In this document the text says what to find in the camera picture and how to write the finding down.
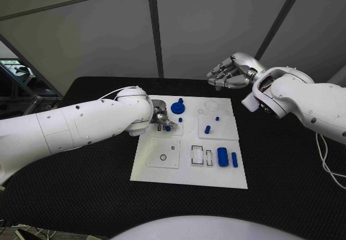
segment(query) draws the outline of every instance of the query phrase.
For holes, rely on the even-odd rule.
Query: white board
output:
[[[139,135],[129,180],[248,189],[230,99],[161,95],[150,95],[150,98],[165,102],[168,119],[178,124],[178,127],[165,132],[163,129],[158,131],[157,125],[151,124],[145,134]],[[174,114],[171,104],[178,101],[178,98],[183,98],[184,112]],[[213,131],[206,139],[199,138],[199,119],[210,121],[207,125]],[[222,129],[225,126],[229,126],[232,136],[220,139],[220,132],[216,129]],[[161,143],[160,151],[155,153],[152,146],[157,147],[157,145],[151,145],[152,138]],[[178,156],[173,140],[178,140],[176,142],[178,143]],[[201,166],[191,164],[191,146],[201,146],[204,158]],[[226,167],[219,166],[217,148],[226,148],[229,162]],[[212,152],[212,166],[206,165],[206,150]],[[232,165],[232,152],[236,153],[236,168]],[[163,154],[165,159],[161,161],[158,157]]]

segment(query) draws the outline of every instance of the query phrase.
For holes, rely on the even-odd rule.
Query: blue object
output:
[[[171,104],[170,110],[174,114],[181,114],[184,112],[186,106],[183,104],[183,99],[181,98],[178,98],[178,101]]]
[[[217,148],[217,165],[220,167],[229,165],[227,149],[225,147]]]
[[[207,125],[206,128],[204,128],[203,133],[204,133],[204,134],[209,134],[209,131],[210,131],[210,126]]]
[[[238,168],[238,160],[236,160],[236,153],[232,152],[232,166]]]

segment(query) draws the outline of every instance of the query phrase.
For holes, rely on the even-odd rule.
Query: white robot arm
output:
[[[252,92],[242,100],[251,112],[258,108],[282,118],[294,113],[302,125],[334,141],[346,144],[346,89],[331,83],[314,83],[289,67],[266,69],[245,53],[233,54],[207,73],[216,90],[243,88]]]
[[[151,100],[138,87],[54,110],[0,121],[0,185],[33,161],[114,137],[145,132],[150,123],[176,126],[165,103]]]

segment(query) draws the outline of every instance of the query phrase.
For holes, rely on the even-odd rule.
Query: black table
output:
[[[127,132],[27,165],[0,195],[0,219],[44,229],[114,236],[178,215],[223,216],[307,239],[346,239],[346,191],[324,172],[314,133],[240,104],[251,89],[201,80],[80,77],[62,107],[138,85],[148,95],[230,98],[248,189],[129,181],[138,137]],[[328,166],[346,170],[346,147],[327,139]]]

